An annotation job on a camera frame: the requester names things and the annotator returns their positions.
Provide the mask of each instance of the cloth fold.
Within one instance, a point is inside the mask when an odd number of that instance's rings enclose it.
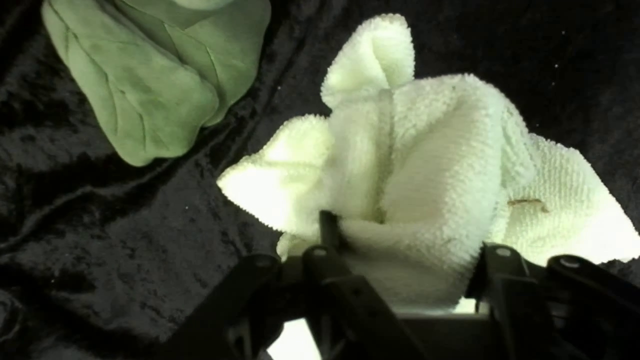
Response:
[[[270,2],[47,0],[58,55],[132,165],[177,158],[258,70]]]
[[[390,304],[455,305],[484,242],[542,265],[562,252],[640,253],[639,231],[580,152],[531,134],[477,75],[417,79],[403,16],[366,19],[320,93],[329,117],[292,117],[216,181],[285,231],[283,258],[318,244],[318,212],[330,210],[357,250],[346,262]]]

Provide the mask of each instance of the black velvet fabric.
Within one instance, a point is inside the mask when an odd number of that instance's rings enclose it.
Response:
[[[0,2],[0,330],[6,304],[20,308],[3,360],[130,358],[168,338],[241,255],[274,252],[278,234],[228,204],[215,178],[285,119],[327,114],[329,64],[383,11],[411,19],[417,75],[496,83],[533,131],[582,150],[640,223],[640,2],[272,6],[256,83],[227,119],[187,155],[130,168],[52,49],[41,2]],[[639,282],[639,262],[609,265]]]

